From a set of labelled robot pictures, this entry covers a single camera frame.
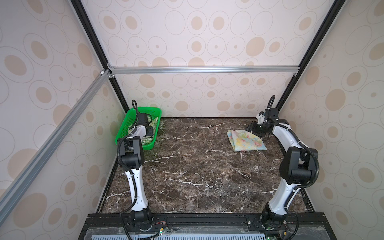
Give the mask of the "pastel floral skirt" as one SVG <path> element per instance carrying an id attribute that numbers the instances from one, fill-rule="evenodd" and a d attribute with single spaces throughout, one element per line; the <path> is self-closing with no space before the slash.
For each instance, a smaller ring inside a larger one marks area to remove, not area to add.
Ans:
<path id="1" fill-rule="evenodd" d="M 234 152 L 267 150 L 261 138 L 245 130 L 228 130 L 227 136 Z"/>

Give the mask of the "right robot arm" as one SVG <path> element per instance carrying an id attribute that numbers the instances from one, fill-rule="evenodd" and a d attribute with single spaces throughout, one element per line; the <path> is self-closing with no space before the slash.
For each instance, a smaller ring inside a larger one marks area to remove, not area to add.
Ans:
<path id="1" fill-rule="evenodd" d="M 246 130 L 261 138 L 274 135 L 283 152 L 284 158 L 279 168 L 281 181 L 261 216 L 263 227 L 272 230 L 283 224 L 298 191 L 312 186 L 318 179 L 318 152 L 304 144 L 286 120 L 280 119 L 277 108 L 267 107 Z"/>

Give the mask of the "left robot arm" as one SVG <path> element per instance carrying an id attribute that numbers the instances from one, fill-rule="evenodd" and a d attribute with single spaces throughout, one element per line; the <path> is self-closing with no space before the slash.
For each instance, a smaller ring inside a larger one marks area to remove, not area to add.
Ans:
<path id="1" fill-rule="evenodd" d="M 142 230 L 152 224 L 151 210 L 145 195 L 143 182 L 143 165 L 145 163 L 142 139 L 149 130 L 148 115 L 137 113 L 132 131 L 120 138 L 117 144 L 118 161 L 129 182 L 132 203 L 121 215 L 130 212 L 133 226 Z"/>

